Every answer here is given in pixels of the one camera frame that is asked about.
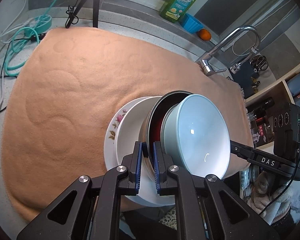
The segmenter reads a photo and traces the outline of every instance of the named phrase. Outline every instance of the faucet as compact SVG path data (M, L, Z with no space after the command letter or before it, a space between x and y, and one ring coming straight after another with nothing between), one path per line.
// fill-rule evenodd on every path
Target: faucet
M229 44L233 41L240 33L245 31L252 31L256 35L256 43L252 46L251 51L247 57L243 58L239 62L235 63L231 68L232 73L237 73L240 70L240 67L243 63L245 63L253 54L258 53L258 48L260 45L260 35L257 33L257 30L250 25L242 25L233 30L228 36L226 36L222 41L220 41L216 46L214 46L210 51L205 52L201 57L196 60L196 63L199 64L200 68L202 68L203 73L206 76L211 76L216 73L224 72L226 69L221 70L213 70L211 65L209 64L209 60L212 59L213 55L220 50L222 47Z

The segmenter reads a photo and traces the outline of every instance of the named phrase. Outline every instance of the silver screw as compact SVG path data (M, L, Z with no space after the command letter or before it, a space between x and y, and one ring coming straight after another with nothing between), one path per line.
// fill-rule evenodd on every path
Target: silver screw
M126 169L127 169L126 166L122 166L122 165L117 167L117 171L119 172L124 172Z
M217 181L217 176L209 174L207 176L207 179L208 179L208 181L215 182L215 181Z
M169 167L169 170L170 170L170 171L178 171L178 170L179 170L179 167L178 167L177 165L171 165L171 166Z
M89 177L87 175L82 175L80 176L79 178L79 181L82 182L82 183L85 183L89 180Z

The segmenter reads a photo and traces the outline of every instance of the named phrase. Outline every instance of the brown bowl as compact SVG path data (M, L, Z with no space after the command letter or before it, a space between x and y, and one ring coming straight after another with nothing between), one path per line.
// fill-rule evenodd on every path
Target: brown bowl
M146 142L143 144L142 152L149 172L154 178L153 166L153 142L161 140L162 122L166 113L176 104L179 104L187 96L192 93L187 91L172 91L161 97L149 112L142 123L139 132L139 141Z

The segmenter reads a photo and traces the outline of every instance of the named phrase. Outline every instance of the orange fruit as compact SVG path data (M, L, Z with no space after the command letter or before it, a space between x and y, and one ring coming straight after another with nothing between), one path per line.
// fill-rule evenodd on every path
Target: orange fruit
M197 34L200 37L200 39L202 39L203 41L211 40L211 33L206 29L199 30Z

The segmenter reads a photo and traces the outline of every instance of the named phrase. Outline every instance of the orange cloth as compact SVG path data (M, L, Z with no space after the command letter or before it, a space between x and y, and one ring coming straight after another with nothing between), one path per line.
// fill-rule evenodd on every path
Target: orange cloth
M209 98L230 138L253 145L236 83L206 77L196 63L145 41L88 27L49 31L18 76L5 114L2 170L12 205L30 221L79 176L103 175L105 133L116 111L173 90ZM227 175L247 166L232 155Z

